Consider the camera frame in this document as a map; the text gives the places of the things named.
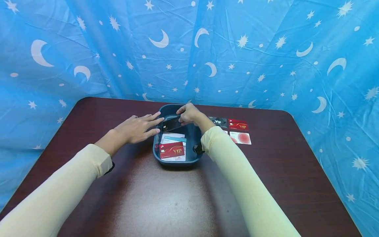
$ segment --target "right hand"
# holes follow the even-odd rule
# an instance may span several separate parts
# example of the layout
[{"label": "right hand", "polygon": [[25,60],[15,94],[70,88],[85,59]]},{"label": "right hand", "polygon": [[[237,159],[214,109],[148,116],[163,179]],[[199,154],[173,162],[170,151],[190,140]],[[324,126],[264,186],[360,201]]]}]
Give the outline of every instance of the right hand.
[{"label": "right hand", "polygon": [[197,126],[196,118],[199,114],[201,114],[201,112],[192,103],[188,103],[178,109],[176,114],[181,114],[179,122],[182,123],[182,126],[189,123],[193,123]]}]

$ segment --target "black vip card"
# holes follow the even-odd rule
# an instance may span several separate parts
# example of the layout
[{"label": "black vip card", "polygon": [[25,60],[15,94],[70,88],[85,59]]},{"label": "black vip card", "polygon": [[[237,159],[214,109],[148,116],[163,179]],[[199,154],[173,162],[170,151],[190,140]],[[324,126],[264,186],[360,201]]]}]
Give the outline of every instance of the black vip card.
[{"label": "black vip card", "polygon": [[171,130],[177,129],[178,127],[181,127],[182,124],[179,122],[179,118],[180,115],[175,118],[164,121],[162,125],[162,131],[169,132]]},{"label": "black vip card", "polygon": [[217,126],[228,128],[228,125],[226,123],[226,118],[219,118],[219,117],[212,117],[208,116],[208,118]]}]

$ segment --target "table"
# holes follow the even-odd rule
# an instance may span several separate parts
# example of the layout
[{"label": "table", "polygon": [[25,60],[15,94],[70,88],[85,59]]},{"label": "table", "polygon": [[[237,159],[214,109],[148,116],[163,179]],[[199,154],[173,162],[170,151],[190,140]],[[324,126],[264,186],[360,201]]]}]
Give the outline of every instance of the table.
[{"label": "table", "polygon": [[[80,100],[0,219],[88,143],[130,116],[163,105]],[[290,114],[197,107],[210,116],[247,121],[252,145],[238,146],[302,236],[361,236]],[[121,148],[114,170],[92,184],[59,236],[248,236],[230,187],[207,155],[193,168],[164,168],[151,147],[152,138]]]}]

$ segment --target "moon print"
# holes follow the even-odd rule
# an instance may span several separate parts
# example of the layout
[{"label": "moon print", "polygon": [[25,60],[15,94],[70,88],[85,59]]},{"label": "moon print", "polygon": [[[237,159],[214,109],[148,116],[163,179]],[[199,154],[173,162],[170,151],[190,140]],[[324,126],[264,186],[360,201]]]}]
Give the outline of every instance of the moon print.
[{"label": "moon print", "polygon": [[321,113],[326,108],[326,99],[321,96],[317,98],[320,101],[320,106],[316,110],[312,111],[313,113]]},{"label": "moon print", "polygon": [[84,75],[86,75],[87,77],[87,81],[89,80],[89,77],[91,76],[91,72],[90,70],[88,69],[88,67],[85,67],[85,66],[77,66],[74,68],[74,76],[76,76],[76,74],[78,72],[81,72],[83,73]]},{"label": "moon print", "polygon": [[310,46],[303,52],[296,51],[296,56],[303,57],[307,55],[313,49],[313,42],[310,43]]},{"label": "moon print", "polygon": [[255,107],[255,105],[253,105],[253,103],[255,102],[256,100],[253,100],[252,102],[250,102],[249,104],[248,104],[248,108],[254,108]]},{"label": "moon print", "polygon": [[332,64],[329,66],[329,69],[328,69],[328,72],[326,73],[326,75],[329,75],[330,71],[336,67],[340,65],[342,67],[343,70],[345,70],[345,67],[346,67],[346,59],[345,58],[338,58],[336,60],[334,60],[334,62],[332,62]]},{"label": "moon print", "polygon": [[33,43],[31,44],[31,47],[30,47],[31,57],[39,65],[42,65],[45,67],[53,67],[54,65],[51,65],[50,63],[48,63],[44,59],[44,57],[42,56],[41,49],[42,49],[42,46],[44,46],[45,44],[47,44],[47,43],[45,41],[40,40],[40,39],[36,39],[35,41],[33,41]]},{"label": "moon print", "polygon": [[212,69],[212,73],[209,75],[209,77],[214,77],[217,73],[216,66],[211,62],[207,62],[206,65],[208,65]]},{"label": "moon print", "polygon": [[156,42],[152,39],[150,39],[149,37],[149,40],[151,43],[153,43],[153,45],[155,45],[156,47],[158,48],[164,48],[168,45],[168,35],[161,29],[162,33],[163,33],[163,39],[159,42]]},{"label": "moon print", "polygon": [[197,41],[199,40],[199,36],[202,35],[202,34],[207,34],[209,35],[208,31],[205,29],[205,28],[200,28],[197,33],[196,33],[196,36],[195,36],[195,46],[196,47],[199,47],[199,45],[197,44]]},{"label": "moon print", "polygon": [[147,94],[147,93],[143,93],[143,94],[142,94],[143,99],[146,100],[146,101],[153,102],[152,100],[149,100],[149,99],[146,98],[146,94]]}]

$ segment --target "blue curtain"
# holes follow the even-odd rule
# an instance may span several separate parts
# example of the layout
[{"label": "blue curtain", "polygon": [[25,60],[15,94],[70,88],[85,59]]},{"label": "blue curtain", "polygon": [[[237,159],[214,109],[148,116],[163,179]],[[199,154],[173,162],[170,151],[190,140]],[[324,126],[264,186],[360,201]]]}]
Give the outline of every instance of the blue curtain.
[{"label": "blue curtain", "polygon": [[378,235],[378,1],[0,6],[1,208],[79,99],[191,100],[289,112],[361,233]]}]

